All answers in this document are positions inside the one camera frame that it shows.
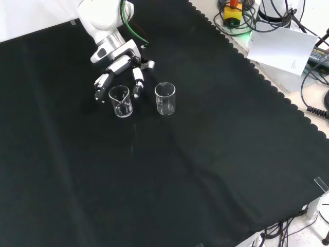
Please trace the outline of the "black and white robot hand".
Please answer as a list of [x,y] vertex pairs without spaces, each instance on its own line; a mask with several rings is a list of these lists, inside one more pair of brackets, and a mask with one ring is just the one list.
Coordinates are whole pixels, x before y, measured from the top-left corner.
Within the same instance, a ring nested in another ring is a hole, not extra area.
[[132,70],[135,80],[132,96],[139,98],[144,88],[142,71],[153,69],[155,66],[153,60],[146,60],[142,57],[133,40],[129,40],[117,48],[109,41],[105,41],[98,47],[90,60],[93,64],[105,62],[104,72],[94,83],[95,99],[101,102],[106,101],[106,95],[110,90],[110,85],[114,78],[127,69]]

